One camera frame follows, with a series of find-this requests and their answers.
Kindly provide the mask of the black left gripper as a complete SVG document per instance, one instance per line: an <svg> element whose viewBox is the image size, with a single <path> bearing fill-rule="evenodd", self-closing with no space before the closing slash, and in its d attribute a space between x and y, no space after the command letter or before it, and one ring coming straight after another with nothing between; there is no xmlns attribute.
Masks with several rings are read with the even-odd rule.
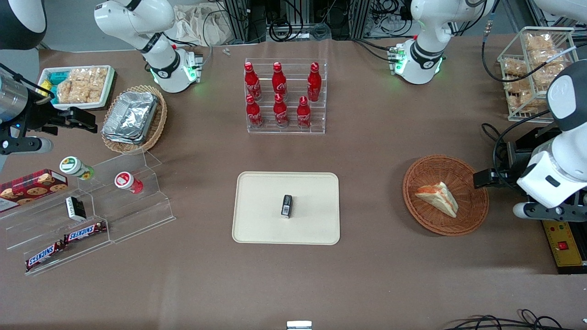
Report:
<svg viewBox="0 0 587 330"><path fill-rule="evenodd" d="M474 174L474 188L494 187L520 189L520 186L516 182L519 174L519 171L512 171L511 169L484 169Z"/></svg>

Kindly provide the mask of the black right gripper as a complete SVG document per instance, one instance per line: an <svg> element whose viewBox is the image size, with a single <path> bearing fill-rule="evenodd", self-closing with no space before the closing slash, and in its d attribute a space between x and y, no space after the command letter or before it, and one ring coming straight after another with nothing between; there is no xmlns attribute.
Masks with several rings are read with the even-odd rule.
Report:
<svg viewBox="0 0 587 330"><path fill-rule="evenodd" d="M20 114L20 136L26 136L30 130L42 131L48 127L49 134L57 135L59 127L83 129L97 133L96 117L78 107L69 107L67 111L55 109L51 102L37 104L38 99L30 96Z"/></svg>

